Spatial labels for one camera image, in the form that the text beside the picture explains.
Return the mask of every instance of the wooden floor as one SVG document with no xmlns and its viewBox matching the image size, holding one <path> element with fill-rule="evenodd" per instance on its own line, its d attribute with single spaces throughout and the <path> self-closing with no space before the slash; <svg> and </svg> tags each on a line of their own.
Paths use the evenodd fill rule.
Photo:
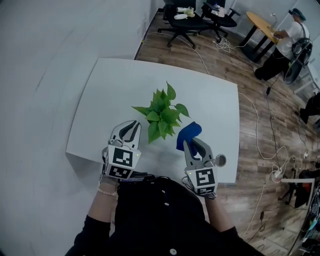
<svg viewBox="0 0 320 256">
<path fill-rule="evenodd" d="M 156 32 L 158 28 L 169 27 L 162 20 L 162 13 L 158 13 L 153 20 L 149 33 Z M 197 45 L 196 50 L 203 58 L 210 75 L 233 82 L 238 86 L 238 92 L 245 94 L 251 99 L 259 115 L 258 143 L 265 158 L 270 158 L 275 154 L 275 144 L 270 126 L 270 114 L 266 101 L 266 90 L 274 79 L 265 82 L 259 81 L 253 74 L 253 63 L 250 62 L 239 48 L 232 49 L 231 53 L 218 50 L 212 41 L 215 39 L 214 32 L 205 31 L 202 35 L 191 37 Z M 167 35 L 158 33 L 150 34 L 142 45 L 137 60 L 146 62 L 161 63 L 176 67 L 181 67 L 193 71 L 206 73 L 199 56 L 184 42 L 176 39 L 172 47 L 167 47 L 170 39 Z M 228 40 L 232 46 L 239 44 L 239 38 L 229 35 Z M 306 139 L 309 151 L 307 160 L 303 161 L 303 169 L 313 170 L 313 161 L 318 155 L 318 138 L 313 130 L 312 123 L 315 118 L 309 119 L 309 124 L 301 124 L 296 118 L 294 111 L 300 107 L 305 107 L 305 103 L 293 94 L 292 89 L 285 85 L 282 79 L 278 79 L 272 87 L 268 97 L 271 113 L 274 116 L 273 128 L 277 148 L 286 146 L 290 156 L 295 155 L 302 158 L 306 147 L 301 138 Z M 239 95 L 240 110 L 240 134 L 239 134 L 239 158 L 237 167 L 237 179 L 235 184 L 220 183 L 218 196 L 226 210 L 230 213 L 239 235 L 246 230 L 252 215 L 257 206 L 262 188 L 271 172 L 272 164 L 277 164 L 276 158 L 264 160 L 257 150 L 256 144 L 256 121 L 257 116 L 252 104 L 242 95 Z M 278 154 L 281 165 L 286 160 L 286 153 L 281 150 Z M 286 174 L 291 176 L 291 168 L 294 161 L 290 161 L 286 166 Z M 271 180 L 267 183 L 261 202 L 257 209 L 255 218 L 243 237 L 248 241 L 260 228 L 260 213 L 264 212 L 265 230 L 258 232 L 250 244 L 255 248 L 263 244 L 265 237 L 277 242 L 286 248 L 290 248 L 296 235 L 283 231 L 283 227 L 290 227 L 298 232 L 306 215 L 306 210 L 294 209 L 286 206 L 283 201 L 278 201 L 278 197 L 287 191 L 288 185 L 283 183 L 275 184 Z M 259 247 L 265 255 L 286 255 L 276 248 L 265 245 Z"/>
</svg>

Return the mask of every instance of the person in black pants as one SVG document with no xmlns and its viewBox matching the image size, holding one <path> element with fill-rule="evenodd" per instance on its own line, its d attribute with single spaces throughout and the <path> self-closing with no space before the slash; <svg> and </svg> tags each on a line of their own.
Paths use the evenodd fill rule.
<svg viewBox="0 0 320 256">
<path fill-rule="evenodd" d="M 166 177 L 120 182 L 115 232 L 109 236 L 115 186 L 101 183 L 82 232 L 66 256 L 263 256 L 244 242 L 219 198 L 199 198 Z"/>
<path fill-rule="evenodd" d="M 297 116 L 300 116 L 302 121 L 307 124 L 310 116 L 320 115 L 320 93 L 312 96 L 305 108 L 300 108 L 300 113 L 294 112 Z"/>
<path fill-rule="evenodd" d="M 282 71 L 286 72 L 289 69 L 290 60 L 293 58 L 292 45 L 300 38 L 310 36 L 307 27 L 303 24 L 306 18 L 302 12 L 294 8 L 289 13 L 294 19 L 291 27 L 274 32 L 274 37 L 280 39 L 274 52 L 264 62 L 262 67 L 253 68 L 254 75 L 259 80 L 264 79 L 267 81 Z"/>
</svg>

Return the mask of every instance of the green potted plant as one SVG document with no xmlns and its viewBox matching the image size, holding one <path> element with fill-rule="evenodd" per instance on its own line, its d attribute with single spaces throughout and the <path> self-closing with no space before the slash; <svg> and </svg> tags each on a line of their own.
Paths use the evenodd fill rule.
<svg viewBox="0 0 320 256">
<path fill-rule="evenodd" d="M 173 136 L 175 134 L 173 127 L 179 127 L 181 122 L 179 115 L 182 114 L 190 117 L 187 108 L 183 104 L 172 105 L 172 101 L 176 98 L 176 92 L 173 87 L 167 84 L 167 91 L 162 89 L 153 93 L 153 99 L 149 107 L 133 106 L 133 108 L 145 115 L 145 119 L 150 123 L 148 128 L 148 143 L 162 137 L 166 139 L 167 134 Z"/>
</svg>

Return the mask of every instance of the white t-shirt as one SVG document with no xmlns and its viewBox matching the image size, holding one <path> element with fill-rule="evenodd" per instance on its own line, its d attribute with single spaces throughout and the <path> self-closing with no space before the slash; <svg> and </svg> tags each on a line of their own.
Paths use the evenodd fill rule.
<svg viewBox="0 0 320 256">
<path fill-rule="evenodd" d="M 285 37 L 279 40 L 279 43 L 276 45 L 276 48 L 279 52 L 291 60 L 293 57 L 292 45 L 297 42 L 300 38 L 308 38 L 310 36 L 307 27 L 303 23 L 298 23 L 294 21 L 289 29 L 285 29 L 289 37 Z"/>
</svg>

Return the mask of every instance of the hat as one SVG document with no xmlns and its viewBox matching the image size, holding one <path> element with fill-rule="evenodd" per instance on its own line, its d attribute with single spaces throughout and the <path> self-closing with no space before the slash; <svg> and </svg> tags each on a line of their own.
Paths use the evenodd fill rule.
<svg viewBox="0 0 320 256">
<path fill-rule="evenodd" d="M 303 20 L 303 21 L 305 21 L 306 20 L 306 17 L 302 14 L 302 12 L 299 10 L 299 9 L 297 9 L 297 8 L 293 8 L 292 10 L 289 10 L 289 13 L 291 14 L 291 15 L 298 15 L 300 18 L 301 18 L 301 20 Z"/>
</svg>

